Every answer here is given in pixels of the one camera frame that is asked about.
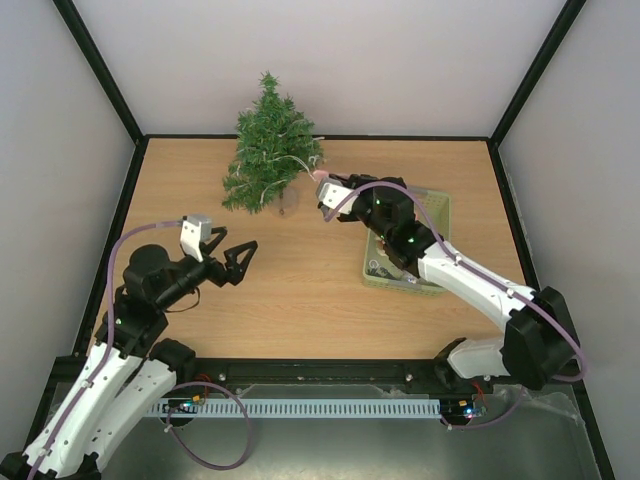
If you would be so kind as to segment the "green perforated plastic basket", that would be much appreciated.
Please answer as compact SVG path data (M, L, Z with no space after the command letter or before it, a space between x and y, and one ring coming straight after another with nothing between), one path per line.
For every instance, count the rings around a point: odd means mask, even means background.
M388 187L373 186L371 213L361 222L368 228L363 282L370 287L434 296L445 291L419 273L418 260L424 250L450 238L450 196L444 192L408 186L401 178L385 177ZM368 261L377 260L397 280L366 273ZM421 279L420 285L407 282L406 273Z

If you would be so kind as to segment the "pink fabric triangle ornament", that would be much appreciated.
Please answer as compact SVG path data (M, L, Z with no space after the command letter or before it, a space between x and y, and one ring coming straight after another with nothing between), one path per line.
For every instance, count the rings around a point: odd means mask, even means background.
M327 178L337 179L340 182L346 182L350 177L349 174L331 173L331 172L326 171L326 170L314 170L314 171L311 172L311 175L312 175L313 179L316 182L320 182L320 181L322 181L324 179L327 179Z

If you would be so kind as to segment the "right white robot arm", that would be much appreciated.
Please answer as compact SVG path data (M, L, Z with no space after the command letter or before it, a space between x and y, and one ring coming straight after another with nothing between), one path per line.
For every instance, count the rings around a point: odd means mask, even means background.
M325 221L362 223L396 268L453 293L499 328L495 339L462 338L444 349L436 367L443 389L458 391L476 377L510 377L533 390L584 378L585 354L569 330L571 315L559 291L514 283L468 258L438 232L400 177L316 176Z

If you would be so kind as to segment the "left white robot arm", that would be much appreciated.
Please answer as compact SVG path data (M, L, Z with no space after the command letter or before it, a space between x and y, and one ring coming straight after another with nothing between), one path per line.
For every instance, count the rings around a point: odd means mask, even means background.
M120 444L148 410L173 389L196 386L195 352L160 336L167 315L185 296L210 282L243 281L256 241L234 246L217 260L226 237L207 217L186 216L167 227L180 230L178 261L157 244L137 248L123 285L109 285L112 302L85 363L56 413L20 452L1 462L8 479L98 479Z

